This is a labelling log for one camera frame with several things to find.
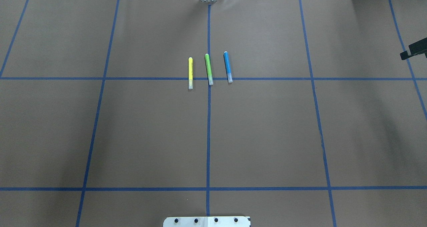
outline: yellow marker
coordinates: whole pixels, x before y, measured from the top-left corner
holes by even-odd
[[[192,57],[188,58],[188,89],[192,89]]]

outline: blue marker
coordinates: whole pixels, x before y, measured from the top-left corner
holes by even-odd
[[[227,78],[229,80],[229,83],[233,83],[232,69],[230,68],[229,53],[227,51],[224,52],[224,61],[226,62],[226,71],[227,71]]]

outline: highlighter pen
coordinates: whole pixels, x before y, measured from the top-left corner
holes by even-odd
[[[229,53],[227,51],[224,52],[224,61],[226,62],[227,79],[229,80],[229,83],[233,83],[232,69],[230,68]]]
[[[212,70],[210,69],[210,58],[209,54],[204,55],[204,60],[206,61],[206,71],[207,71],[207,80],[209,81],[209,85],[214,84],[214,80],[212,78]]]
[[[192,89],[192,57],[188,58],[188,89]]]

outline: green marker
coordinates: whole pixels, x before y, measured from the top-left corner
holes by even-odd
[[[209,54],[204,55],[204,60],[206,61],[207,80],[209,81],[209,85],[214,85],[214,79],[212,78],[212,70],[210,69]]]

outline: horizontal blue line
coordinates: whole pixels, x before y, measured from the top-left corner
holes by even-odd
[[[81,191],[81,188],[63,188],[63,187],[0,187],[0,191]]]
[[[173,80],[186,81],[187,77],[1,77],[2,80]],[[227,78],[213,78],[216,81],[226,81]],[[238,81],[309,81],[310,77],[244,77],[233,78]],[[207,78],[196,77],[196,81],[206,81]],[[427,78],[341,78],[341,77],[315,77],[315,81],[427,81]]]
[[[0,187],[0,191],[81,191],[82,188],[64,187]],[[427,189],[427,186],[312,186],[312,187],[92,187],[86,191],[307,191],[307,190],[381,190],[381,189]]]

